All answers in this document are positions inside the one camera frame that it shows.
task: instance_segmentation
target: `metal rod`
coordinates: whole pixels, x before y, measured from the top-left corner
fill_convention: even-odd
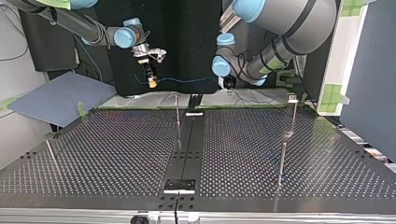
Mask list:
[[[49,149],[50,156],[52,157],[53,160],[56,160],[55,154],[53,154],[53,151],[52,151],[52,146],[50,145],[50,140],[47,139],[46,144],[47,144],[47,148]]]
[[[285,157],[286,157],[286,147],[288,146],[287,143],[282,144],[282,151],[280,154],[280,167],[279,167],[279,178],[277,180],[277,185],[279,187],[282,186],[282,175],[283,175],[283,167],[285,165]]]
[[[180,114],[178,108],[178,95],[175,94],[175,105],[176,105],[176,113],[177,113],[177,127],[180,130]]]
[[[296,121],[297,105],[298,105],[298,102],[294,104],[293,124],[294,124],[294,122]]]
[[[177,142],[178,142],[178,149],[181,150],[181,129],[180,129],[180,110],[178,107],[178,95],[175,94],[175,106],[176,106],[176,113],[177,113]]]

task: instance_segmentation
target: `perforated metal table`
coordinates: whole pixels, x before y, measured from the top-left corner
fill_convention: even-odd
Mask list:
[[[285,134],[282,188],[277,187]],[[99,110],[0,172],[0,207],[213,213],[396,212],[396,175],[299,108]],[[168,179],[195,194],[163,193]]]

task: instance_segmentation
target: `black backdrop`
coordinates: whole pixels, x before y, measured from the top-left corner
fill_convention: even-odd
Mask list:
[[[219,34],[221,0],[100,0],[95,6],[99,22],[120,26],[126,19],[139,18],[152,48],[166,49],[166,59],[156,64],[158,78],[195,80],[213,77],[211,63]],[[112,48],[108,53],[117,92],[121,96],[148,91],[143,69],[127,49]],[[161,82],[154,91],[213,93],[214,78],[193,83]]]

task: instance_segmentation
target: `white wall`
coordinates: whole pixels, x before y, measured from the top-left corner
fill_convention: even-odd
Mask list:
[[[3,11],[21,28],[9,9]],[[43,73],[35,71],[30,52],[19,59],[1,62],[24,52],[27,42],[0,12],[0,105],[6,99],[21,96],[45,83]],[[0,111],[0,169],[42,141],[50,126],[13,111]]]

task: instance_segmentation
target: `blue joint cap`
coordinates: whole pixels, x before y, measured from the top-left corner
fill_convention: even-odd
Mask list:
[[[85,7],[93,7],[98,3],[98,0],[71,0],[70,7],[73,9],[81,9]]]
[[[231,74],[231,66],[220,56],[216,56],[213,59],[212,71],[218,77],[227,77]]]
[[[255,83],[252,83],[252,85],[254,85],[254,86],[262,86],[262,85],[264,85],[266,80],[267,80],[267,76],[263,77],[261,80],[258,80]]]
[[[129,25],[142,25],[142,22],[140,22],[139,18],[134,18],[130,19],[127,21],[124,21],[124,26],[129,26]]]
[[[121,27],[114,34],[114,41],[122,49],[128,49],[136,43],[136,34],[128,27]]]
[[[229,46],[235,44],[235,36],[230,33],[225,33],[218,36],[218,46]]]
[[[233,0],[233,13],[245,22],[254,22],[262,14],[265,0]]]

